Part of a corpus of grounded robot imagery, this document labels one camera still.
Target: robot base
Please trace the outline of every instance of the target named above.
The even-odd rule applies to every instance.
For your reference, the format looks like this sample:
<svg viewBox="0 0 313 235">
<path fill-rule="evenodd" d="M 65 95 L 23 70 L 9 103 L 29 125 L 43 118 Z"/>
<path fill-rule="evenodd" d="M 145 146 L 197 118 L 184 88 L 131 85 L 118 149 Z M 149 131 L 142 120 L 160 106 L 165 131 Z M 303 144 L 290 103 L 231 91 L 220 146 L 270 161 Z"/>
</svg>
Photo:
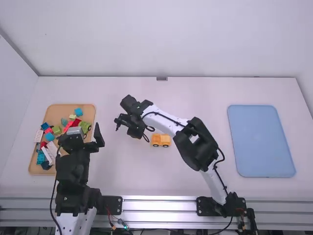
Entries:
<svg viewBox="0 0 313 235">
<path fill-rule="evenodd" d="M 212 197 L 197 198 L 198 216 L 246 216 L 246 200 L 243 197 L 237 197 L 236 193 L 229 193 L 226 203 L 222 206 L 215 202 Z"/>
<path fill-rule="evenodd" d="M 98 209 L 97 214 L 107 215 L 109 209 L 112 215 L 120 215 L 122 213 L 123 198 L 119 196 L 102 196 L 105 207 L 101 210 Z"/>
</svg>

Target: white lego brick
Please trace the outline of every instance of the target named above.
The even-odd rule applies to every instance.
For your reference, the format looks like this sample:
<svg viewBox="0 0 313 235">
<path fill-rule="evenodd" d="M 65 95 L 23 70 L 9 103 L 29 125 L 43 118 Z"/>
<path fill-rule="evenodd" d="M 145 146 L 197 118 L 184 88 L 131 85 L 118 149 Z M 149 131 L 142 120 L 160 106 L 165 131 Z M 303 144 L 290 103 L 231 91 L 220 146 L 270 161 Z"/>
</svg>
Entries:
<svg viewBox="0 0 313 235">
<path fill-rule="evenodd" d="M 44 152 L 45 157 L 49 161 L 49 165 L 53 165 L 55 158 L 53 157 L 53 155 L 50 152 L 50 150 L 45 148 L 44 146 L 41 148 L 41 150 Z"/>
<path fill-rule="evenodd" d="M 56 158 L 57 157 L 57 151 L 58 148 L 57 146 L 55 146 L 53 141 L 50 141 L 49 143 L 47 143 L 47 148 L 50 150 L 50 152 L 52 153 L 53 157 Z"/>
<path fill-rule="evenodd" d="M 36 135 L 35 135 L 34 142 L 40 143 L 41 138 L 43 137 L 43 134 L 44 134 L 44 131 L 43 131 L 43 130 L 37 130 L 37 131 L 36 131 Z"/>
</svg>

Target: green toy car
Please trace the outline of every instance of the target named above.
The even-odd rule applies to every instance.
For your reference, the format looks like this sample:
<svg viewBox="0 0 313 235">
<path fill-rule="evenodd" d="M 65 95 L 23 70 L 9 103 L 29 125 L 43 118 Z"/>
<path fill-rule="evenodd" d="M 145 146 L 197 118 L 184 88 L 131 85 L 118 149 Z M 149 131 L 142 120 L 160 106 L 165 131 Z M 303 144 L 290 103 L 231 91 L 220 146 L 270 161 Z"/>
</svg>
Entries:
<svg viewBox="0 0 313 235">
<path fill-rule="evenodd" d="M 84 133 L 84 139 L 87 137 L 88 131 L 91 130 L 91 123 L 86 121 L 81 121 L 78 126 L 82 127 L 83 133 Z"/>
</svg>

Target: metal frame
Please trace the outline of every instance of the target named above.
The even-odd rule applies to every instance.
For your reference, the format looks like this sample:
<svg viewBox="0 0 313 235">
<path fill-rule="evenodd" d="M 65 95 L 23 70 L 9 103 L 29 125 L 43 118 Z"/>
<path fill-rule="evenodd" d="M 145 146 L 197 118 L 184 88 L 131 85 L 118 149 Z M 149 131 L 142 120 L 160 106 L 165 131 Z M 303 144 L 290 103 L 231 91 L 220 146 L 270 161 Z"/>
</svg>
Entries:
<svg viewBox="0 0 313 235">
<path fill-rule="evenodd" d="M 125 220 L 131 229 L 221 229 L 228 224 L 229 218 L 197 216 L 196 198 L 123 196 L 123 212 L 117 217 Z M 0 226 L 55 226 L 49 213 L 49 202 L 48 194 L 0 196 Z M 259 230 L 313 230 L 313 199 L 289 201 L 246 197 L 246 205 L 254 208 Z M 110 228 L 108 217 L 97 215 L 92 226 Z M 236 228 L 236 220 L 233 220 L 229 229 Z"/>
</svg>

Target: black mounting plate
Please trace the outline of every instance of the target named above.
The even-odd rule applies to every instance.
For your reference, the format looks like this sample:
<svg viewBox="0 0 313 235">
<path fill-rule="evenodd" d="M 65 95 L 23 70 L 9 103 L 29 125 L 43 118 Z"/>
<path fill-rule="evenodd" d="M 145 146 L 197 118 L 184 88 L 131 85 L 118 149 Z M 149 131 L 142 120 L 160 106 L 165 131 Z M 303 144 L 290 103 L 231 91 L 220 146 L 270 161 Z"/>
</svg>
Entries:
<svg viewBox="0 0 313 235">
<path fill-rule="evenodd" d="M 198 216 L 221 216 L 207 205 L 213 201 L 212 197 L 198 197 L 197 198 L 197 215 Z M 226 201 L 223 208 L 226 216 L 237 217 L 241 214 L 246 216 L 246 200 L 243 197 L 231 198 Z"/>
<path fill-rule="evenodd" d="M 107 207 L 112 215 L 120 215 L 122 213 L 123 198 L 120 196 L 102 196 L 103 204 Z M 107 208 L 97 210 L 97 214 L 107 215 Z"/>
</svg>

